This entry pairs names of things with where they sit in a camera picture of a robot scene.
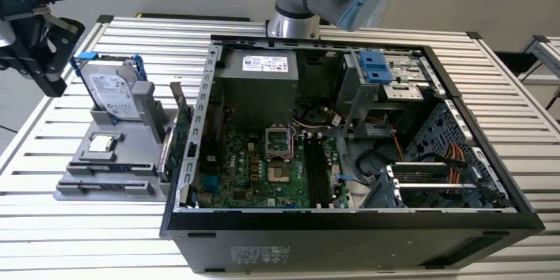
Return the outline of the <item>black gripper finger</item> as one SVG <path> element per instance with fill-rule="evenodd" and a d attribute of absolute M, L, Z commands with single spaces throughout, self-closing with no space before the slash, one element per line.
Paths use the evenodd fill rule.
<path fill-rule="evenodd" d="M 62 71 L 85 26 L 77 20 L 57 18 L 52 14 L 44 14 L 42 20 L 38 41 L 32 47 L 38 66 L 38 70 L 32 71 L 32 79 L 46 96 L 60 97 L 66 88 Z"/>

